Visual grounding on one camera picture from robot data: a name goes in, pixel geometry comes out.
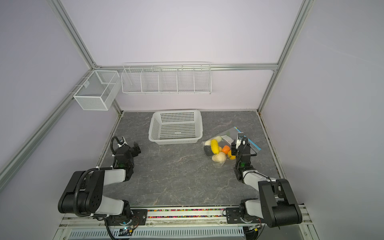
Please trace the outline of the yellow peach with red spot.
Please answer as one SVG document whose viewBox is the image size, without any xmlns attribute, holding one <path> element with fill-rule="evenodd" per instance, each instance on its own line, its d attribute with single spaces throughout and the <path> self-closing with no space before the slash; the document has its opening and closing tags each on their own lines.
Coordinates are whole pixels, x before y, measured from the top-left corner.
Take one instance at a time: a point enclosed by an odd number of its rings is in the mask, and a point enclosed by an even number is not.
<svg viewBox="0 0 384 240">
<path fill-rule="evenodd" d="M 235 160 L 236 159 L 236 156 L 232 154 L 231 150 L 228 151 L 227 157 L 229 160 Z"/>
</svg>

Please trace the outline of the orange tangerine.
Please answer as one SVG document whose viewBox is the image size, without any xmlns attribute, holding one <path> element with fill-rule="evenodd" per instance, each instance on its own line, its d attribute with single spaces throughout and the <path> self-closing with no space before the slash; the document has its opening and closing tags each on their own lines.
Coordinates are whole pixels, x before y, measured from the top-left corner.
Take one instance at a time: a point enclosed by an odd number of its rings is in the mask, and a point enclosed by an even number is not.
<svg viewBox="0 0 384 240">
<path fill-rule="evenodd" d="M 223 148 L 222 148 L 222 152 L 223 153 L 225 153 L 226 155 L 228 154 L 228 152 L 231 150 L 231 147 L 229 147 L 229 146 L 224 146 Z"/>
</svg>

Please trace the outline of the white perforated plastic basket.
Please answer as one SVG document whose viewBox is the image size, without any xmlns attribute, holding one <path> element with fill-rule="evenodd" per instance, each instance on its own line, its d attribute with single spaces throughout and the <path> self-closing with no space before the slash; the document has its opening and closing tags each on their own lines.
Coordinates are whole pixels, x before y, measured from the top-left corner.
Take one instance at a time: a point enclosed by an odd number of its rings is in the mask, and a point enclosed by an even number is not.
<svg viewBox="0 0 384 240">
<path fill-rule="evenodd" d="M 155 112 L 149 140 L 158 145 L 194 144 L 203 137 L 203 121 L 198 110 Z"/>
</svg>

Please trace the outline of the beige round potato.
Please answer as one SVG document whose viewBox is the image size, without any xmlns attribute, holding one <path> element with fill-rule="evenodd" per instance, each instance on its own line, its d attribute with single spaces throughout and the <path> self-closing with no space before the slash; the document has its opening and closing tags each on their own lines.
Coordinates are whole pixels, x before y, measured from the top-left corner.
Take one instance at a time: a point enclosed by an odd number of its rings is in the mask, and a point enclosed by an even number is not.
<svg viewBox="0 0 384 240">
<path fill-rule="evenodd" d="M 215 154 L 212 156 L 212 160 L 215 163 L 224 163 L 227 159 L 227 155 L 224 152 L 219 152 L 218 154 Z"/>
</svg>

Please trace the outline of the clear zip bag blue zipper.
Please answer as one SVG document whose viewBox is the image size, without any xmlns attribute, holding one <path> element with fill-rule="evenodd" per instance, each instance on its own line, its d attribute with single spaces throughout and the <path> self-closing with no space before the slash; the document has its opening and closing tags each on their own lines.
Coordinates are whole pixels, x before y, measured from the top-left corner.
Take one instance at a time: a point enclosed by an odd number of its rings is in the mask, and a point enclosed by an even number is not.
<svg viewBox="0 0 384 240">
<path fill-rule="evenodd" d="M 212 139 L 216 139 L 218 141 L 218 143 L 219 143 L 220 151 L 222 151 L 222 148 L 224 146 L 231 147 L 231 143 L 232 142 L 236 142 L 238 133 L 240 133 L 240 132 L 241 131 L 237 127 L 233 127 L 231 129 L 225 130 L 224 132 L 222 132 L 222 133 L 220 133 L 220 134 L 218 134 L 218 135 L 216 135 L 216 136 L 214 136 L 214 137 L 204 141 L 203 142 L 203 148 L 204 148 L 204 146 L 210 146 L 211 140 Z M 215 163 L 212 160 L 212 156 L 211 157 L 207 157 L 207 158 L 211 161 L 211 163 L 212 163 L 214 168 L 221 168 L 221 167 L 223 167 L 227 163 L 231 163 L 232 164 L 232 163 L 234 163 L 236 161 L 236 159 L 235 160 L 229 160 L 228 157 L 227 157 L 227 159 L 226 159 L 226 161 L 224 163 Z"/>
</svg>

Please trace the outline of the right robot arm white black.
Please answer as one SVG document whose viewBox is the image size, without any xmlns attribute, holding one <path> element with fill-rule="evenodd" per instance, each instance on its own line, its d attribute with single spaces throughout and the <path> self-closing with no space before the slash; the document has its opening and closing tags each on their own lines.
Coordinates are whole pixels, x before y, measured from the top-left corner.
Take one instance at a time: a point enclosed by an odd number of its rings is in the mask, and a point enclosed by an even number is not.
<svg viewBox="0 0 384 240">
<path fill-rule="evenodd" d="M 302 223 L 302 212 L 289 181 L 268 177 L 252 166 L 251 157 L 257 154 L 251 154 L 249 139 L 237 138 L 231 144 L 231 151 L 236 157 L 234 172 L 237 180 L 259 192 L 257 199 L 241 201 L 241 219 L 245 222 L 262 219 L 270 228 Z"/>
</svg>

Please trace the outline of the dark round avocado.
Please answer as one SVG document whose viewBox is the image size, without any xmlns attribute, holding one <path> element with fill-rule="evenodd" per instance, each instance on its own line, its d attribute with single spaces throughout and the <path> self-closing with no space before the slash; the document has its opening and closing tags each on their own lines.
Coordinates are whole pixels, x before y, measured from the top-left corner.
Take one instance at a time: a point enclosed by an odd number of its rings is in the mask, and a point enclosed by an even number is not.
<svg viewBox="0 0 384 240">
<path fill-rule="evenodd" d="M 214 155 L 211 146 L 204 146 L 203 149 L 207 157 L 211 157 Z"/>
</svg>

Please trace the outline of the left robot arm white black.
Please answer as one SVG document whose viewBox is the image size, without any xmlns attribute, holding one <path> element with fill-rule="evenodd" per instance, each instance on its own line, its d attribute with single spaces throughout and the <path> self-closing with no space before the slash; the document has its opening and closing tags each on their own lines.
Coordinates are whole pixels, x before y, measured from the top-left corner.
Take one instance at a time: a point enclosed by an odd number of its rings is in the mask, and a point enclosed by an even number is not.
<svg viewBox="0 0 384 240">
<path fill-rule="evenodd" d="M 118 217 L 127 225 L 134 214 L 126 200 L 117 200 L 103 194 L 104 187 L 127 182 L 134 173 L 134 158 L 141 153 L 137 142 L 131 147 L 124 137 L 113 136 L 110 149 L 114 161 L 109 167 L 76 171 L 73 173 L 59 202 L 58 211 L 77 217 L 92 217 L 98 220 Z"/>
</svg>

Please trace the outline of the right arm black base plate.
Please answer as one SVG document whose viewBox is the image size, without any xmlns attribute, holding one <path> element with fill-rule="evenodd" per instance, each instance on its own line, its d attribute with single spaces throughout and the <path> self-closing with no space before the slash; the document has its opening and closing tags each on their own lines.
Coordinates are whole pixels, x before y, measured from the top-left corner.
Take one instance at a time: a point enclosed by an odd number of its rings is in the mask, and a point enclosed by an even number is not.
<svg viewBox="0 0 384 240">
<path fill-rule="evenodd" d="M 264 224 L 264 220 L 258 217 L 242 217 L 239 207 L 230 207 L 223 210 L 228 224 Z"/>
</svg>

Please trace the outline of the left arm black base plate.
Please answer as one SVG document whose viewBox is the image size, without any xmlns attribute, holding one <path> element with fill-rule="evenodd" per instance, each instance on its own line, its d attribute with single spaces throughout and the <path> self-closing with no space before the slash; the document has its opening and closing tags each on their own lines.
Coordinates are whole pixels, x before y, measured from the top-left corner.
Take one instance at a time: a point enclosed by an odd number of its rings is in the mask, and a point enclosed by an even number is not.
<svg viewBox="0 0 384 240">
<path fill-rule="evenodd" d="M 110 216 L 107 218 L 109 226 L 144 226 L 148 218 L 148 209 L 133 209 L 131 216 Z"/>
</svg>

